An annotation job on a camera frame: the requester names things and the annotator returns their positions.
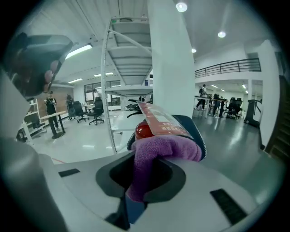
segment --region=red shiny object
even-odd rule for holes
[[[139,123],[135,129],[135,139],[140,140],[154,136],[150,130],[150,127],[146,121]]]

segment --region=white ceiling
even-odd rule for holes
[[[195,58],[237,41],[270,37],[270,32],[244,5],[233,0],[183,0],[183,14]],[[111,17],[148,15],[147,0],[47,0],[27,19],[27,34],[62,34],[74,43],[73,50],[90,43],[94,48],[67,59],[57,80],[90,79],[100,73],[102,38]],[[227,36],[217,34],[224,30]],[[109,46],[114,43],[110,36]],[[106,72],[117,72],[108,59]]]
[[[202,86],[203,84],[206,85],[206,88],[211,90],[225,90],[227,92],[241,92],[246,94],[245,90],[248,90],[248,80],[223,80],[223,81],[213,81],[213,82],[205,82],[205,83],[198,83],[196,86]],[[263,95],[263,85],[262,81],[253,80],[252,81],[252,95]]]

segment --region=brown stair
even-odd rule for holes
[[[273,133],[265,152],[288,162],[290,160],[290,87],[283,76],[280,77],[279,110]]]

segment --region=black metal railing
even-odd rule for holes
[[[195,78],[235,72],[261,72],[259,58],[220,63],[195,71]]]

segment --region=purple cloth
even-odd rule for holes
[[[127,196],[142,202],[147,192],[153,159],[157,156],[173,156],[199,162],[201,149],[192,140],[176,135],[160,135],[137,140],[132,145],[135,150],[133,181]]]

